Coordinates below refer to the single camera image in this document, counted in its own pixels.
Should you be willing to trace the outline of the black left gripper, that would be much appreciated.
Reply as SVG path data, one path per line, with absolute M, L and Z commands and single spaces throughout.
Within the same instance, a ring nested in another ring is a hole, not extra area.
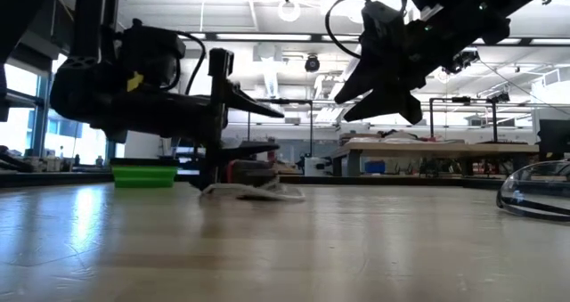
M 262 152 L 276 151 L 279 145 L 269 142 L 242 142 L 237 148 L 221 149 L 224 128 L 225 85 L 232 73 L 233 53 L 214 48 L 209 52 L 208 74 L 211 76 L 210 96 L 144 92 L 135 96 L 135 122 L 146 133 L 162 137 L 190 139 L 206 148 L 200 164 L 199 180 L 195 186 L 201 190 L 217 180 L 216 160 L 249 159 Z M 284 114 L 248 96 L 238 82 L 229 83 L 229 107 L 249 113 L 283 118 Z

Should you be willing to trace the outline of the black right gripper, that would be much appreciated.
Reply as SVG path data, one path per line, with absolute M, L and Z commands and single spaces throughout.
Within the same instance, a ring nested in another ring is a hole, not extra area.
M 400 114 L 410 124 L 422 120 L 421 103 L 409 91 L 426 84 L 426 75 L 443 63 L 445 21 L 366 19 L 360 35 L 361 58 L 334 98 L 338 104 L 370 92 L 345 115 L 351 122 Z

